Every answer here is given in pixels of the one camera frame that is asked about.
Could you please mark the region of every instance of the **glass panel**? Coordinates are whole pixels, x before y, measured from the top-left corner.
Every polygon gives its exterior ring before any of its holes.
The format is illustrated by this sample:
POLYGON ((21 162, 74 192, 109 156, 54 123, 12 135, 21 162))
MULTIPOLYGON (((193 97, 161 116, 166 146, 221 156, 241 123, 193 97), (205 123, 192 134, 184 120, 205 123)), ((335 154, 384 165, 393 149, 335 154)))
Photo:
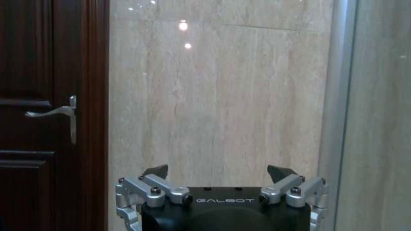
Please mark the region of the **glass panel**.
POLYGON ((411 1, 359 0, 336 231, 411 230, 411 1))

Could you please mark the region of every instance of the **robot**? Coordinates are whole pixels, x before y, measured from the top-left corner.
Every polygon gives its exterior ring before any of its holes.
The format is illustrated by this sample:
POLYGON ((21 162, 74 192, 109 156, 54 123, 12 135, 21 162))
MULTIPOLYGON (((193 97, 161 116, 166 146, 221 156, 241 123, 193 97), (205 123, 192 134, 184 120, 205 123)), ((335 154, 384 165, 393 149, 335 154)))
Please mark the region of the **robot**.
POLYGON ((120 178, 116 213, 128 231, 318 231, 328 185, 268 166, 266 187, 186 187, 165 180, 168 166, 120 178))

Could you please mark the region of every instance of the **wall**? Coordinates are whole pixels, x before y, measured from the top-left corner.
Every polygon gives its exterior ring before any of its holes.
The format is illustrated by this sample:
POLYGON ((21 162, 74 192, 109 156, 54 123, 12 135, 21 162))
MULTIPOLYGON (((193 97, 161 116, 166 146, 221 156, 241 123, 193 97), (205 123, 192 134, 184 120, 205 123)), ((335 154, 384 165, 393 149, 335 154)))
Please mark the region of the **wall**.
POLYGON ((411 230, 411 1, 359 1, 336 231, 411 230))
POLYGON ((266 185, 268 164, 316 174, 331 12, 332 0, 110 0, 110 231, 117 178, 146 167, 190 186, 266 185))

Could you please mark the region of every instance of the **silver door handle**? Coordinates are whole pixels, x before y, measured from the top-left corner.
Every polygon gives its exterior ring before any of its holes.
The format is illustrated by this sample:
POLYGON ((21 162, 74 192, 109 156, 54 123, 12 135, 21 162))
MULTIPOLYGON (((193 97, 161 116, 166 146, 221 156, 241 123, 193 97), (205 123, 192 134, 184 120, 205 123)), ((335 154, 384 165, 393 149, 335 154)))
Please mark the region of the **silver door handle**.
POLYGON ((44 117, 54 114, 65 114, 69 116, 69 134, 70 134, 70 142, 76 144, 76 96, 72 95, 69 97, 69 106, 58 107, 49 112, 37 113, 37 112, 25 112, 26 117, 44 117))

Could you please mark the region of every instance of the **metal frame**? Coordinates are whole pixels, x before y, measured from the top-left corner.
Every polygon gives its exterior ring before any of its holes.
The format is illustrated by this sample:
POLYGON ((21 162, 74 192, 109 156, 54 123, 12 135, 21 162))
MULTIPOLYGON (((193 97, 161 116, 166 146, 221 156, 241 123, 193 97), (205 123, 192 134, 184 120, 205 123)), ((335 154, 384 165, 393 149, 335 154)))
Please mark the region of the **metal frame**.
POLYGON ((335 229, 336 220, 356 6, 357 0, 335 0, 333 2, 317 169, 318 176, 327 179, 329 186, 327 219, 323 225, 324 231, 335 229))

